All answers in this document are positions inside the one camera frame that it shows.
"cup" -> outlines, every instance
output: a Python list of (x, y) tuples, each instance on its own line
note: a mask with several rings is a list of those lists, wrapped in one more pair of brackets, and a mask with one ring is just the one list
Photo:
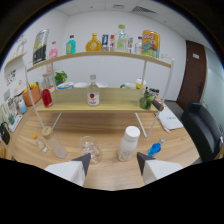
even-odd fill
[(125, 83), (125, 84), (122, 84), (122, 85), (120, 86), (120, 88), (136, 89), (136, 86), (135, 86), (135, 84), (133, 84), (133, 83)]
[(95, 138), (85, 136), (80, 139), (79, 146), (82, 156), (91, 154), (90, 164), (96, 164), (101, 160), (102, 153)]

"door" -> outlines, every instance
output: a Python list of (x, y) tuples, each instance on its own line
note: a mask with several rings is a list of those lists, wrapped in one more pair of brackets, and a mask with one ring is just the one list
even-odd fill
[(177, 104), (184, 110), (190, 100), (200, 102), (206, 78), (204, 46), (186, 41), (186, 67)]

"glass cup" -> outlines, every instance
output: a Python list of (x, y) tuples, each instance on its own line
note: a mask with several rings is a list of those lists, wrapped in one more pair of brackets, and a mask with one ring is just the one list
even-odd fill
[(102, 153), (95, 138), (85, 136), (80, 139), (79, 146), (82, 156), (88, 153), (91, 154), (90, 164), (96, 164), (101, 160)]

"green plant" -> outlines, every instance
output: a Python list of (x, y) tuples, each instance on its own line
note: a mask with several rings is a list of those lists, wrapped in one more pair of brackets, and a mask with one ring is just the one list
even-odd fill
[(56, 83), (64, 83), (68, 78), (67, 74), (64, 71), (55, 73), (56, 76), (54, 78)]

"office chair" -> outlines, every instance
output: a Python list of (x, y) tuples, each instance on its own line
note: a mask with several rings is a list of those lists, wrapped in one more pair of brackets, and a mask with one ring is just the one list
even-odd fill
[(202, 162), (221, 157), (223, 136), (214, 118), (201, 103), (189, 101), (181, 121), (193, 140)]

